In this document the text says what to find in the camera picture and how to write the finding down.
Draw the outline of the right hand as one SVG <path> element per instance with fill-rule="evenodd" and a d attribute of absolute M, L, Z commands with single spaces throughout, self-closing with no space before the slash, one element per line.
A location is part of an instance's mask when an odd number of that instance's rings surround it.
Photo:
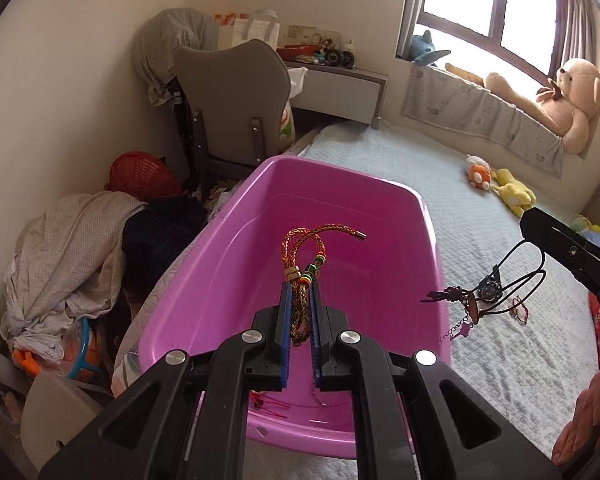
<path fill-rule="evenodd" d="M 552 462 L 557 466 L 569 463 L 592 441 L 597 426 L 600 426 L 600 370 L 593 376 L 588 388 L 579 394 L 573 418 L 554 445 Z"/>

